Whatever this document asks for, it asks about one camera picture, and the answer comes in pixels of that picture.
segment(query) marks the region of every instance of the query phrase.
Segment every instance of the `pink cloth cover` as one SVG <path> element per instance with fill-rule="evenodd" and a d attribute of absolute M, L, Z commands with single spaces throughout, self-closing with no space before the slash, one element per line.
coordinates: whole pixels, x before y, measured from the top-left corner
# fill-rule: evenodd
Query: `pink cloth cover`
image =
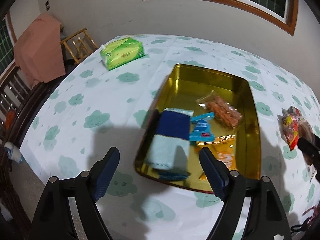
<path fill-rule="evenodd" d="M 14 46 L 14 58 L 32 88 L 66 74 L 60 45 L 61 23 L 41 14 L 23 32 Z"/>

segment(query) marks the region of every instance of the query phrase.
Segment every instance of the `wall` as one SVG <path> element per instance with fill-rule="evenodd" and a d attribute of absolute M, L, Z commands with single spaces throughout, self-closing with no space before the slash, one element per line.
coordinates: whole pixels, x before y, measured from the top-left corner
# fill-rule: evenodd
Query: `wall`
<path fill-rule="evenodd" d="M 38 0 L 16 0 L 10 8 L 10 15 L 14 33 L 18 39 L 40 15 Z"/>
<path fill-rule="evenodd" d="M 45 2 L 38 0 L 40 11 Z M 66 34 L 87 27 L 105 43 L 125 34 L 172 34 L 228 44 L 284 67 L 320 98 L 320 25 L 304 0 L 294 36 L 251 13 L 201 0 L 49 0 Z"/>

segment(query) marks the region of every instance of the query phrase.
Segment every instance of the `metal tray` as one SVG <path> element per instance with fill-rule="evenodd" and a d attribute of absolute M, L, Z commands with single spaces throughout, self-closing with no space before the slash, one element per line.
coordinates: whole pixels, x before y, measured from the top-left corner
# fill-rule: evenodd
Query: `metal tray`
<path fill-rule="evenodd" d="M 148 148 L 156 133 L 160 113 L 167 107 L 194 110 L 194 116 L 204 114 L 196 100 L 215 90 L 223 99 L 233 105 L 242 115 L 243 122 L 236 132 L 235 158 L 239 172 L 247 178 L 260 178 L 261 144 L 257 112 L 248 82 L 225 72 L 185 64 L 175 65 L 156 102 L 155 109 L 140 144 L 134 166 L 142 176 L 176 187 L 212 193 L 207 180 L 199 180 L 203 173 L 199 163 L 199 148 L 190 144 L 188 172 L 184 181 L 163 181 L 150 166 L 144 163 Z M 216 136 L 232 132 L 213 119 L 211 131 Z"/>

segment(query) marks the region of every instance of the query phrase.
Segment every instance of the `green tissue package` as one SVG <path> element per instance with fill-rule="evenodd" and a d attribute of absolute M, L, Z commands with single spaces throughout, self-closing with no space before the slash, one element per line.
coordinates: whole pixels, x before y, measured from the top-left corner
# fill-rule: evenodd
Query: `green tissue package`
<path fill-rule="evenodd" d="M 113 41 L 101 47 L 100 55 L 108 70 L 144 56 L 142 42 L 130 37 Z"/>

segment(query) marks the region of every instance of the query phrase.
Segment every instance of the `table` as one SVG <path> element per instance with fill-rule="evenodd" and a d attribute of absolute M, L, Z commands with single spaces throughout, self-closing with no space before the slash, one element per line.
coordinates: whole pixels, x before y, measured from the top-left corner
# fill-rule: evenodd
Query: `table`
<path fill-rule="evenodd" d="M 217 69 L 248 80 L 258 112 L 261 174 L 269 176 L 289 224 L 319 202 L 302 152 L 290 152 L 280 129 L 282 109 L 299 108 L 320 134 L 320 106 L 313 91 L 283 68 L 249 52 L 213 41 L 169 35 L 133 35 L 145 56 L 108 72 L 99 49 L 52 93 L 29 128 L 21 152 L 35 174 L 71 178 L 89 170 L 111 146 L 120 163 L 105 197 L 97 202 L 114 239 L 206 239 L 223 203 L 214 195 L 169 187 L 133 168 L 158 91 L 177 63 Z M 112 41 L 124 38 L 119 36 Z M 234 239 L 241 238 L 250 199 L 245 200 Z"/>

